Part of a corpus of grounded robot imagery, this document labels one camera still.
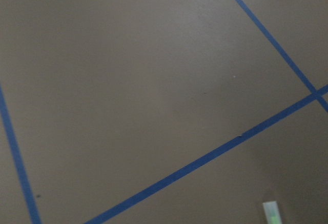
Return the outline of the green marker pen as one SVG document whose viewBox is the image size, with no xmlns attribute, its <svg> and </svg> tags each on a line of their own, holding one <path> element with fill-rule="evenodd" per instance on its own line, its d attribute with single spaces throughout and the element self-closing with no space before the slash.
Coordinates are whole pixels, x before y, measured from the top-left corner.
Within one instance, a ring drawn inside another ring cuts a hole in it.
<svg viewBox="0 0 328 224">
<path fill-rule="evenodd" d="M 282 224 L 278 204 L 276 201 L 262 203 L 267 224 Z"/>
</svg>

